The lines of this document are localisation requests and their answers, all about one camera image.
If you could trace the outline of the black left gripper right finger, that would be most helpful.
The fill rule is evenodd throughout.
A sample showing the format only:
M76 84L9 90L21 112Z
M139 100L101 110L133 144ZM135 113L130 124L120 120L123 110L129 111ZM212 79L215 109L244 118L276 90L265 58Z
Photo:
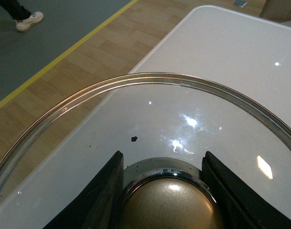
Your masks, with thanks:
M291 229L291 220L265 201L207 151L202 179L211 190L227 229Z

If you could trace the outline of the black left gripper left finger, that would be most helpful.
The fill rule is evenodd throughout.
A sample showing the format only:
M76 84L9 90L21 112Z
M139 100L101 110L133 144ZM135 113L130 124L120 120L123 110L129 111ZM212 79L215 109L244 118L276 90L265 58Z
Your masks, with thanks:
M117 151L46 229L106 229L112 208L123 190L124 156Z

